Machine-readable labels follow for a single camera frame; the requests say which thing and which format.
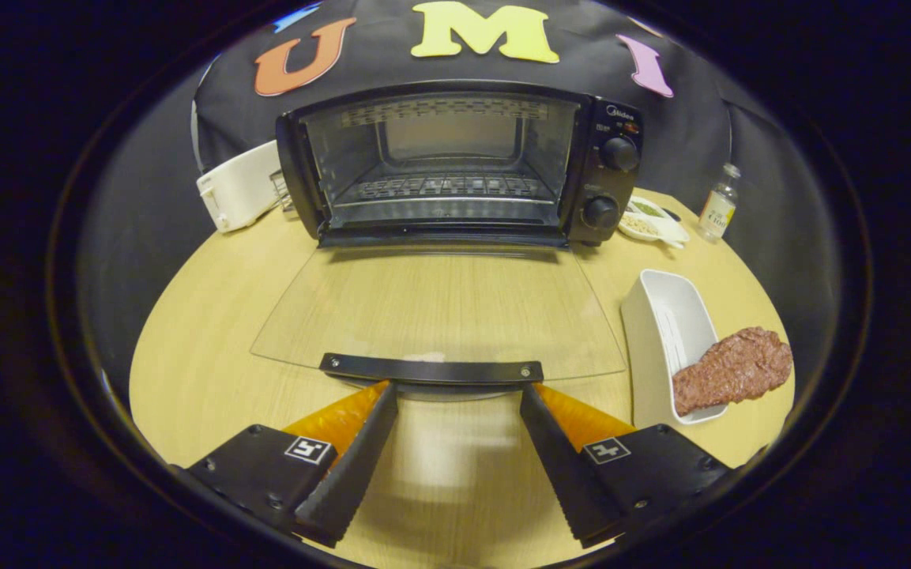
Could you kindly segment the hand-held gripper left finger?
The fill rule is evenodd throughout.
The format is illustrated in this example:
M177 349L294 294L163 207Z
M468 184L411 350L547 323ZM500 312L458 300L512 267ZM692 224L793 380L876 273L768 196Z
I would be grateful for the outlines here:
M275 532L335 547L360 507L397 417L376 382L288 428L252 424L179 475Z

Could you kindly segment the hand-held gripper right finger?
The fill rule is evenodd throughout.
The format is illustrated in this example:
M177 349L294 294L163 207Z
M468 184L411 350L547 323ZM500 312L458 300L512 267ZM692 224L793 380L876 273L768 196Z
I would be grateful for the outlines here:
M731 475L672 426L633 428L542 384L525 386L520 414L572 536L585 548L661 534Z

